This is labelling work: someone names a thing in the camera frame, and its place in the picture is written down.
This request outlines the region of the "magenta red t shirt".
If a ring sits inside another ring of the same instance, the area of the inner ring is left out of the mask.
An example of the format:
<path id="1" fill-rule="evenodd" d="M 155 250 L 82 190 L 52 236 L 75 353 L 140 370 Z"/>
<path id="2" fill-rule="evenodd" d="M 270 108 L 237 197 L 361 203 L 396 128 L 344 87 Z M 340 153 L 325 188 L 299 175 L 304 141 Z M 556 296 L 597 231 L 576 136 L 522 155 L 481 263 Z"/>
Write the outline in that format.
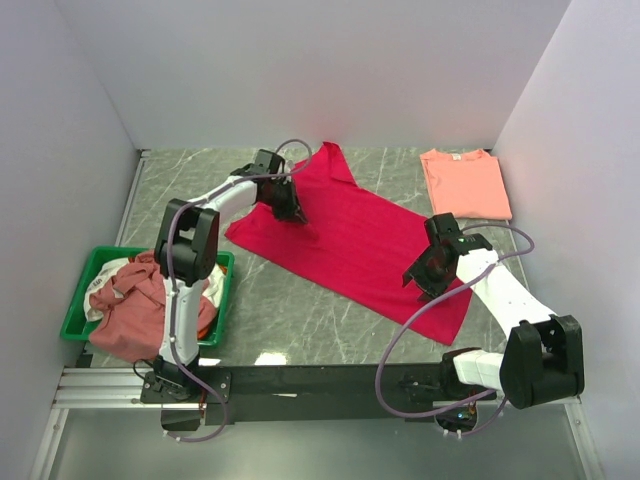
<path id="1" fill-rule="evenodd" d="M 233 244 L 398 323 L 425 305 L 403 275 L 428 247 L 425 217 L 361 188 L 326 142 L 294 178 L 306 224 L 259 203 L 225 232 Z"/>

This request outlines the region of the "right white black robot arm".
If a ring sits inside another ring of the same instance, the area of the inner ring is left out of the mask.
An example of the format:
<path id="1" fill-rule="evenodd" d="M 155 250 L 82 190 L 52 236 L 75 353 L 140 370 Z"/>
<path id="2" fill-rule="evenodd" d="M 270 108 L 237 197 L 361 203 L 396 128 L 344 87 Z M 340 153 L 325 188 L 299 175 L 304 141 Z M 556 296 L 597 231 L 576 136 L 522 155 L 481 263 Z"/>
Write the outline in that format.
<path id="1" fill-rule="evenodd" d="M 429 305 L 443 300 L 455 281 L 468 284 L 503 330 L 503 353 L 467 348 L 445 354 L 439 387 L 460 399 L 473 386 L 500 391 L 518 409 L 583 393 L 583 336 L 571 315 L 559 316 L 537 300 L 504 266 L 474 227 L 450 213 L 425 222 L 428 247 L 403 275 Z"/>

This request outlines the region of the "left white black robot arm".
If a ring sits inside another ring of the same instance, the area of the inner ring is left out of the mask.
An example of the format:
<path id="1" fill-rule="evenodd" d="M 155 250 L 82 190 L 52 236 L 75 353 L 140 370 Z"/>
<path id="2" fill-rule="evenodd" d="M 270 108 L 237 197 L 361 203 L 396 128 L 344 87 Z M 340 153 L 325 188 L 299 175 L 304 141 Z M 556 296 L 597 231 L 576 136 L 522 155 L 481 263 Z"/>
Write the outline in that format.
<path id="1" fill-rule="evenodd" d="M 310 165 L 312 151 L 295 168 L 281 155 L 282 149 L 260 149 L 251 163 L 232 171 L 210 191 L 167 204 L 154 249 L 166 300 L 164 333 L 153 370 L 176 401 L 193 399 L 203 384 L 196 373 L 197 321 L 204 282 L 217 263 L 220 225 L 255 204 L 267 206 L 278 221 L 307 222 L 293 176 Z"/>

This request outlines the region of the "folded salmon pink t shirt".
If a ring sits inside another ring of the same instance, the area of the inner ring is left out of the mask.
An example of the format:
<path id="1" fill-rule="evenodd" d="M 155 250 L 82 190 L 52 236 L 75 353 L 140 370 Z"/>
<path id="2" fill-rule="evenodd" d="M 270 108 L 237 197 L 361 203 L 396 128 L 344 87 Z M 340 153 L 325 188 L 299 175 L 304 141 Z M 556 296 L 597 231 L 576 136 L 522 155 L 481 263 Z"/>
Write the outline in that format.
<path id="1" fill-rule="evenodd" d="M 479 149 L 447 153 L 436 149 L 420 155 L 434 214 L 455 218 L 512 219 L 509 198 L 497 157 Z"/>

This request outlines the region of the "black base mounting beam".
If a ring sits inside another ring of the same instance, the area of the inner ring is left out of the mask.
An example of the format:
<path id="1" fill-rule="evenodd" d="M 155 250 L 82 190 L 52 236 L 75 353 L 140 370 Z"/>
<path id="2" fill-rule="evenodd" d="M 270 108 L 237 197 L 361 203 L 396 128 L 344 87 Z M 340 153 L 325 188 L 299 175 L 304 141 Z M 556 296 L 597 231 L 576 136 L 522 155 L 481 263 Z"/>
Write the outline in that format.
<path id="1" fill-rule="evenodd" d="M 440 382 L 443 386 L 454 382 L 453 369 L 435 364 L 440 370 Z M 269 395 L 240 394 L 232 399 L 216 398 L 197 386 L 192 390 L 174 389 L 158 381 L 152 372 L 151 385 L 159 390 L 157 394 L 147 393 L 143 401 L 158 402 L 164 409 L 182 409 L 188 404 L 193 408 L 185 414 L 164 414 L 162 424 L 175 431 L 185 426 L 194 431 L 196 414 L 201 413 L 204 423 L 210 426 L 219 424 L 224 419 L 224 408 L 229 411 L 228 422 L 262 422 L 262 421 L 312 421 L 312 420 L 357 420 L 389 418 L 391 414 L 379 404 L 374 393 L 365 394 L 304 394 L 299 398 L 278 397 Z M 420 412 L 432 409 L 437 402 L 418 400 L 410 402 L 393 395 L 386 402 L 397 410 Z"/>

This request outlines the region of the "orange garment in basket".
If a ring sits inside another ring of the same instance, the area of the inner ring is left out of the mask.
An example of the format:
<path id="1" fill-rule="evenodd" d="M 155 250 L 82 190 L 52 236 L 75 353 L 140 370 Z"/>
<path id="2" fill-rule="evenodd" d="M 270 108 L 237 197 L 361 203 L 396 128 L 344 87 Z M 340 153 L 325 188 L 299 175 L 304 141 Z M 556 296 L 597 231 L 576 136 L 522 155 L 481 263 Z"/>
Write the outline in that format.
<path id="1" fill-rule="evenodd" d="M 199 329 L 198 332 L 197 332 L 197 339 L 199 341 L 206 340 L 210 335 L 211 329 L 212 329 L 211 325 L 207 325 L 207 326 Z"/>

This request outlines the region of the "white crumpled shirt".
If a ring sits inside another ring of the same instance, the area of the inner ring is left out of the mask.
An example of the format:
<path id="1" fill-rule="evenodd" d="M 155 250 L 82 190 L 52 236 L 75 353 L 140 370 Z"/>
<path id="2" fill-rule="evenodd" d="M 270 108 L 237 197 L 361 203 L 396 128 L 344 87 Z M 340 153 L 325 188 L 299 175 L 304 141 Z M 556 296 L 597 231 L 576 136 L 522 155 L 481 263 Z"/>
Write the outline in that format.
<path id="1" fill-rule="evenodd" d="M 116 274 L 130 264 L 138 264 L 135 257 L 119 258 L 104 264 L 97 276 L 90 282 L 86 289 L 83 301 L 85 318 L 89 322 L 102 320 L 104 314 L 101 309 L 94 308 L 91 303 L 91 296 L 97 294 L 110 281 L 115 279 Z M 203 289 L 203 297 L 206 298 L 215 308 L 221 304 L 222 293 L 224 292 L 224 281 L 228 273 L 228 268 L 220 264 L 214 266 L 213 272 L 208 277 L 208 284 Z"/>

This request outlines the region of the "dusty pink crumpled shirt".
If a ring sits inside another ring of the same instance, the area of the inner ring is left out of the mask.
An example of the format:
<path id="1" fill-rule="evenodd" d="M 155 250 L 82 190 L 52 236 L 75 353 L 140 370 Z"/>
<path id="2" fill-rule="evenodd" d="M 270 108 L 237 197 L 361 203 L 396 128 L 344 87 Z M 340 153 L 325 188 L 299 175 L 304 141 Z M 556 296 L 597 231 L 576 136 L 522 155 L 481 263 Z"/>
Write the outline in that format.
<path id="1" fill-rule="evenodd" d="M 89 342 L 130 363 L 151 360 L 159 353 L 164 334 L 165 288 L 151 250 L 135 256 L 138 264 L 122 268 L 97 294 L 94 308 L 104 317 Z"/>

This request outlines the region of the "green plastic laundry basket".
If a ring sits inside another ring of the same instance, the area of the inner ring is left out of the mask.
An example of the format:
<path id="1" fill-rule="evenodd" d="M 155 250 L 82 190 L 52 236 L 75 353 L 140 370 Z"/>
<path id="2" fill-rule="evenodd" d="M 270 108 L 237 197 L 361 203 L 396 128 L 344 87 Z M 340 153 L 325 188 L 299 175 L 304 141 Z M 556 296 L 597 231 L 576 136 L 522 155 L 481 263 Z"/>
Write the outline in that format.
<path id="1" fill-rule="evenodd" d="M 84 312 L 84 297 L 91 282 L 99 275 L 102 267 L 117 259 L 133 259 L 136 255 L 146 251 L 145 247 L 116 247 L 98 246 L 88 255 L 82 273 L 78 280 L 71 303 L 63 321 L 60 337 L 65 340 L 89 340 L 90 334 L 97 328 L 96 321 L 86 319 Z M 224 273 L 222 293 L 218 304 L 217 315 L 204 336 L 198 340 L 201 348 L 213 348 L 220 344 L 225 330 L 225 315 L 231 292 L 235 257 L 231 252 L 219 251 L 216 263 Z"/>

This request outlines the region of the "aluminium extrusion rail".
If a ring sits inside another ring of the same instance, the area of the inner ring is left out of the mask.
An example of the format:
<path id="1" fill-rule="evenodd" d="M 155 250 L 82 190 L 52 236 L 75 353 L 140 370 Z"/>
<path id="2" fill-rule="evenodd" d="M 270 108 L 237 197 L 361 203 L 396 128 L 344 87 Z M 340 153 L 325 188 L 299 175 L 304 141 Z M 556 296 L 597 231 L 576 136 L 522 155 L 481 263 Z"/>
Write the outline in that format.
<path id="1" fill-rule="evenodd" d="M 299 398 L 304 394 L 374 393 L 375 365 L 280 365 L 209 366 L 198 376 L 224 399 L 240 394 Z M 66 368 L 59 380 L 53 406 L 56 408 L 158 407 L 143 401 L 147 393 L 159 390 L 151 385 L 152 372 L 127 368 Z M 443 386 L 435 364 L 391 364 L 384 369 L 381 383 L 387 400 L 397 395 L 410 402 L 462 400 L 483 389 L 454 382 Z"/>

